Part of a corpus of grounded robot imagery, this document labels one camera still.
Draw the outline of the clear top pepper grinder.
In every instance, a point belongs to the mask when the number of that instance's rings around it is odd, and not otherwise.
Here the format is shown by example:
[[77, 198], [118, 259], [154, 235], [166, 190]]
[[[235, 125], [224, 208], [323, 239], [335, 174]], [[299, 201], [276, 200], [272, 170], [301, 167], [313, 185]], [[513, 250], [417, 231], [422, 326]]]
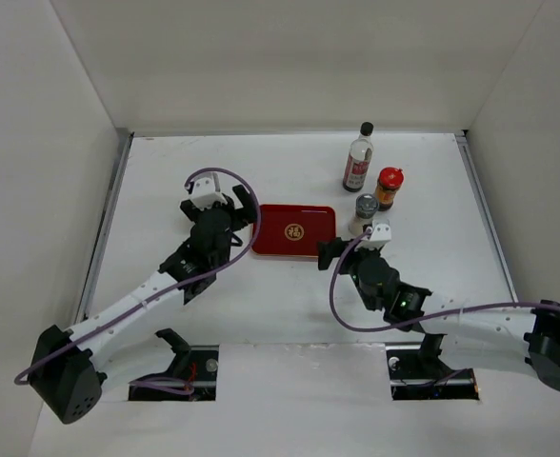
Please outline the clear top pepper grinder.
[[349, 223], [349, 232], [353, 236], [362, 234], [372, 224], [379, 210], [379, 202], [374, 194], [363, 193], [356, 198], [354, 214]]

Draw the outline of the red lid sauce jar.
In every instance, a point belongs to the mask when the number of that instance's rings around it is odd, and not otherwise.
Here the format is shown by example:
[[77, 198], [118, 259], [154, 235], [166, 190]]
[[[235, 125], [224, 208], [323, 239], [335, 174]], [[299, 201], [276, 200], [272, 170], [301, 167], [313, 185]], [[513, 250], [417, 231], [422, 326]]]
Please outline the red lid sauce jar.
[[404, 183], [404, 173], [395, 167], [383, 168], [377, 179], [374, 195], [378, 201], [378, 210], [389, 210], [394, 202], [395, 194]]

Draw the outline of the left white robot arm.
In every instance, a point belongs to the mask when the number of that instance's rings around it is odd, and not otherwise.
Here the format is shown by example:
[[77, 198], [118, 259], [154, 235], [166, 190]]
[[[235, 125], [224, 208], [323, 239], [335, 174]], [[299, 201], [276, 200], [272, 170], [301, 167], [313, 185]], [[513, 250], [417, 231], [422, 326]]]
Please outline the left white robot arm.
[[237, 232], [261, 219], [247, 184], [222, 192], [211, 176], [190, 181], [180, 209], [189, 237], [135, 290], [89, 319], [38, 337], [30, 366], [15, 382], [30, 386], [64, 425], [88, 414], [108, 390], [122, 384], [162, 389], [189, 368], [190, 346], [171, 327], [182, 307], [234, 265], [233, 248], [247, 250]]

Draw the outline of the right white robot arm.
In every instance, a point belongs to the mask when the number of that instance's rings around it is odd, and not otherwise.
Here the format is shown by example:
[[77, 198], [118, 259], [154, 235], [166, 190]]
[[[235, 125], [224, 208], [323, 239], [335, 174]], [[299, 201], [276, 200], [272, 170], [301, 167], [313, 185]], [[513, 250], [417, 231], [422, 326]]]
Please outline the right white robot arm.
[[560, 392], [559, 303], [460, 304], [402, 281], [363, 236], [320, 242], [317, 250], [319, 269], [349, 276], [365, 309], [381, 312], [384, 331], [423, 335], [416, 362], [424, 374], [465, 368], [514, 372]]

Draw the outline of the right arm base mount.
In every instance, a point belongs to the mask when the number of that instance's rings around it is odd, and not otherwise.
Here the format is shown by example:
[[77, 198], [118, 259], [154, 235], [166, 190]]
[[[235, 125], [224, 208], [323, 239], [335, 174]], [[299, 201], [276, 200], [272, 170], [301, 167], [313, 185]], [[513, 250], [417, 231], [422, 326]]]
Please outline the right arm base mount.
[[438, 358], [441, 340], [426, 336], [421, 343], [386, 345], [394, 401], [479, 400], [473, 370], [451, 369]]

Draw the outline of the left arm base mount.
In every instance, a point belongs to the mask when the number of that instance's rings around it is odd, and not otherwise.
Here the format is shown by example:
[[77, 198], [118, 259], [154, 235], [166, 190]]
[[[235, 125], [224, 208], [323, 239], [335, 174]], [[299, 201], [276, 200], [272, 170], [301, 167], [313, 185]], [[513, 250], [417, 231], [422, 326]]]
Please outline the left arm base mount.
[[216, 400], [220, 349], [218, 346], [191, 346], [172, 329], [155, 333], [171, 348], [172, 359], [164, 371], [142, 378], [163, 390], [129, 386], [131, 402], [210, 402]]

